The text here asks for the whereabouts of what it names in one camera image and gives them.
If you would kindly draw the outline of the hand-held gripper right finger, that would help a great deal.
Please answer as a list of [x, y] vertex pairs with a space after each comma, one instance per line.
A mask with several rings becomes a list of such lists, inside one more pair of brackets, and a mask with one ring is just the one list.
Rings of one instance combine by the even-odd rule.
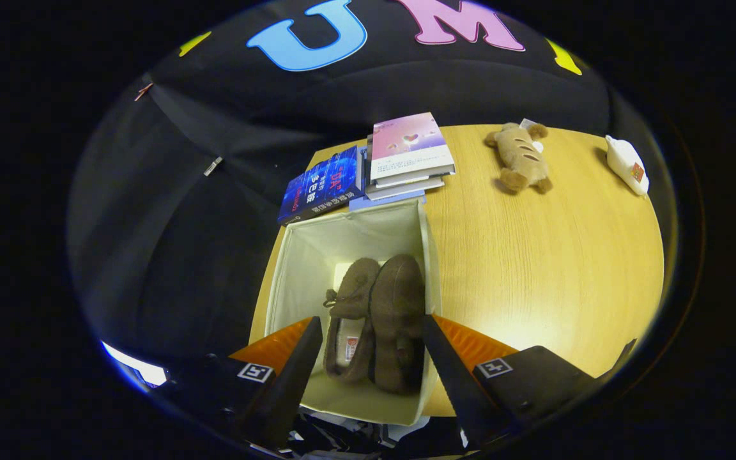
[[575, 415], [636, 350], [627, 341], [594, 375], [540, 342], [511, 344], [458, 321], [428, 314], [424, 344], [468, 448], [486, 450], [535, 436]]

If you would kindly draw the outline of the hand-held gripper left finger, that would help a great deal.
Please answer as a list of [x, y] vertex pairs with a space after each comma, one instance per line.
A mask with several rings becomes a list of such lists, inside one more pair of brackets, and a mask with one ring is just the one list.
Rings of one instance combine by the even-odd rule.
[[322, 341], [312, 316], [231, 355], [193, 359], [158, 387], [158, 402], [222, 439], [286, 448]]

